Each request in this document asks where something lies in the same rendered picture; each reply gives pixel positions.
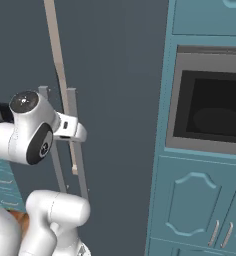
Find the dark grey fridge door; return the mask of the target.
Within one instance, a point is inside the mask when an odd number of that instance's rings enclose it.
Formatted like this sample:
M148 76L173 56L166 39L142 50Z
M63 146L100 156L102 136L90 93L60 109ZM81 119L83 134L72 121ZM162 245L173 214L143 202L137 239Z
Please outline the dark grey fridge door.
M49 102L61 112L44 1L0 0L0 103L8 103L22 91L36 91L39 86L49 88ZM35 166L9 164L24 205L35 189L59 189L50 156Z
M144 256L168 0L55 0L82 145L92 256Z

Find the teal drawer cabinet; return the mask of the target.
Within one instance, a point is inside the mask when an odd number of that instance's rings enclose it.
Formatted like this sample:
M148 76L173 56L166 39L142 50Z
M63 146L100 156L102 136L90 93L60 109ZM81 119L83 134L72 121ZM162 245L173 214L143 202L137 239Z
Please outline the teal drawer cabinet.
M8 161L0 160L0 206L25 212L25 205Z

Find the grey built-in oven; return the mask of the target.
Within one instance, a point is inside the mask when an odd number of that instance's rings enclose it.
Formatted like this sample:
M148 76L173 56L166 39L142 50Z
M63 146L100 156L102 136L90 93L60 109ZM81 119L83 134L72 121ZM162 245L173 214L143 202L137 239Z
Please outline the grey built-in oven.
M236 47L177 48L166 146L236 155Z

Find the teal tall cabinet frame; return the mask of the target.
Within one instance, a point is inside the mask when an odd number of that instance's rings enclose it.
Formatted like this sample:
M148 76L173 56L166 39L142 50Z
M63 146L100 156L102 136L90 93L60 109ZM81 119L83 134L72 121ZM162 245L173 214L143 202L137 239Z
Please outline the teal tall cabinet frame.
M235 254L216 249L215 243L212 247L201 247L164 239L157 239L151 236L154 193L159 157L168 156L200 161L236 164L236 155L234 154L177 149L166 146L166 135L177 48L179 46L236 47L236 36L175 35L173 33L175 2L176 0L169 0L168 2L164 59L160 87L160 102L149 205L146 256L236 256Z

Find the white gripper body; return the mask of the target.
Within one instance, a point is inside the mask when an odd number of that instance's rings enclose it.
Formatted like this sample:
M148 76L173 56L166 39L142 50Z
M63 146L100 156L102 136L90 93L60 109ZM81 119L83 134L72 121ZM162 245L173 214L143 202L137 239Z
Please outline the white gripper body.
M87 131L77 117L62 117L59 128L53 133L56 140L85 142Z

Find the teal plain cupboard door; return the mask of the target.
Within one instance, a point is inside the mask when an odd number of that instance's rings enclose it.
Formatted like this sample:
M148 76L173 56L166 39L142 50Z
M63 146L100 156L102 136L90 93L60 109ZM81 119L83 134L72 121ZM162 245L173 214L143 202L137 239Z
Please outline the teal plain cupboard door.
M176 0L173 33L236 36L236 0Z

